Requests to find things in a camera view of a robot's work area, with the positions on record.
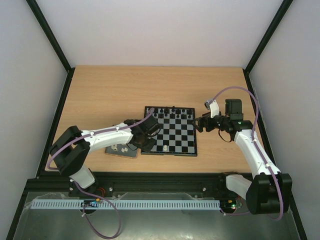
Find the black white chess board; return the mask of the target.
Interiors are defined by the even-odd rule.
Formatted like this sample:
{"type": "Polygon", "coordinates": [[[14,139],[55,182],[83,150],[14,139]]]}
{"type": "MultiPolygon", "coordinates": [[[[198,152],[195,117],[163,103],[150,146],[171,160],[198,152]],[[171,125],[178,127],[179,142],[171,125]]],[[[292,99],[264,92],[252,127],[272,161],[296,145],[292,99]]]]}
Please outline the black white chess board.
{"type": "Polygon", "coordinates": [[[142,155],[173,155],[196,157],[198,155],[196,129],[192,125],[195,109],[191,107],[154,106],[153,117],[157,119],[161,130],[150,152],[142,155]]]}

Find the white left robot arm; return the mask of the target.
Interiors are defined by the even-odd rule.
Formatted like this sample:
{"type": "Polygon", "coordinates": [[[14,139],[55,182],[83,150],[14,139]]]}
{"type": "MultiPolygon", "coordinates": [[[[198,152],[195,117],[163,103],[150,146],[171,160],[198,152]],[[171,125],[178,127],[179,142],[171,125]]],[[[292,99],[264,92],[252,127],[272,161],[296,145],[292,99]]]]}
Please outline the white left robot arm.
{"type": "Polygon", "coordinates": [[[154,136],[161,130],[158,121],[150,115],[142,120],[127,119],[117,125],[96,130],[80,130],[76,125],[67,128],[49,148],[50,161],[61,176],[69,177],[86,189],[96,182],[88,167],[87,156],[112,145],[131,144],[150,152],[156,144],[154,136]]]}

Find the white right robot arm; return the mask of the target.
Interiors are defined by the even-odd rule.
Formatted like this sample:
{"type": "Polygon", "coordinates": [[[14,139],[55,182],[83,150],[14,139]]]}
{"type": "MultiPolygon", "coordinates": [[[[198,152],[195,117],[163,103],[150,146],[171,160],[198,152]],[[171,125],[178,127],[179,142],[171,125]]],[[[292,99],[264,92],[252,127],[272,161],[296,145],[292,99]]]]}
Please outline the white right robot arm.
{"type": "Polygon", "coordinates": [[[290,205],[292,178],[282,173],[271,161],[259,142],[254,125],[244,119],[240,99],[225,100],[225,114],[221,114],[216,100],[204,103],[208,113],[193,120],[199,132],[226,132],[230,140],[240,148],[252,174],[252,180],[240,174],[229,174],[218,183],[218,191],[229,196],[235,192],[246,201],[248,211],[258,214],[284,214],[290,205]]]}

